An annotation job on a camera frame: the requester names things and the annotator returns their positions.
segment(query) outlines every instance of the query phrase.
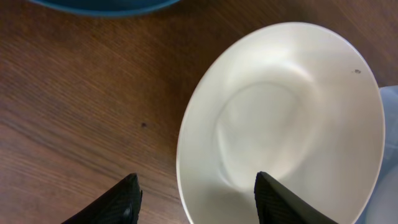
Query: wooden table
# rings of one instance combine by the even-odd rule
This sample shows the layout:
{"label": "wooden table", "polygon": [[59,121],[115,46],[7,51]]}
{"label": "wooden table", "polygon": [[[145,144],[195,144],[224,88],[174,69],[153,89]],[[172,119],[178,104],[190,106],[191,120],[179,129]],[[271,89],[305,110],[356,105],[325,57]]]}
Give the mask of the wooden table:
{"label": "wooden table", "polygon": [[183,0],[98,19],[2,0],[0,223],[60,223],[131,172],[140,224],[188,223],[178,131],[217,56],[258,28],[311,22],[349,40],[379,86],[398,85],[397,11],[395,0]]}

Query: blue dish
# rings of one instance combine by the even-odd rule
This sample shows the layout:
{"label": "blue dish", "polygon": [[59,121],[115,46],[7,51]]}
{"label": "blue dish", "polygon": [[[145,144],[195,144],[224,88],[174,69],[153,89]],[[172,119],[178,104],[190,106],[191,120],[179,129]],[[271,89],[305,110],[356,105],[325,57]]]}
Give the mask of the blue dish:
{"label": "blue dish", "polygon": [[86,16],[133,16],[169,6],[179,0],[31,0],[60,11]]}

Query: white plate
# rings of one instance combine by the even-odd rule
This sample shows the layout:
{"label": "white plate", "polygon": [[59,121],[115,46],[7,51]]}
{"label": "white plate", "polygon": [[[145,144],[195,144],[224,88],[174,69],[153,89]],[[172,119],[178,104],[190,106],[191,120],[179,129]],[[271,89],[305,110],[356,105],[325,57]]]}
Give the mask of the white plate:
{"label": "white plate", "polygon": [[254,183],[268,172],[338,223],[353,223],[379,173],[384,115],[355,48],[320,26],[247,35],[209,68],[178,138],[177,179],[194,224],[258,223]]}

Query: dark blue rim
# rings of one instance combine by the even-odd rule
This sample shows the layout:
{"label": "dark blue rim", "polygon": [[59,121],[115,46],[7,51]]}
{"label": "dark blue rim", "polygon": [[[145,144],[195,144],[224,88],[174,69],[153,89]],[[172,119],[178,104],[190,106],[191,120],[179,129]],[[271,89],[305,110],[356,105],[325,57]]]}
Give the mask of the dark blue rim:
{"label": "dark blue rim", "polygon": [[30,0],[30,1],[59,11],[70,12],[84,16],[119,17],[119,16],[134,16],[134,15],[146,14],[167,7],[173,3],[178,2],[179,0],[168,0],[160,4],[156,4],[154,6],[145,7],[142,9],[125,10],[125,11],[94,11],[94,10],[75,9],[72,7],[60,6],[58,4],[46,2],[43,0]]}

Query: table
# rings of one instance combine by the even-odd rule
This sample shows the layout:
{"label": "table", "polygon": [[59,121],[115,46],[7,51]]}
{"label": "table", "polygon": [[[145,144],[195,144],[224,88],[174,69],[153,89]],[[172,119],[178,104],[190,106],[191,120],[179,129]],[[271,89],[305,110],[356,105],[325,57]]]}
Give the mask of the table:
{"label": "table", "polygon": [[103,19],[0,2],[0,223],[60,223],[139,174],[140,224],[188,223],[178,196],[180,123],[212,62],[278,22],[350,41],[379,86],[398,85],[398,2],[183,0]]}

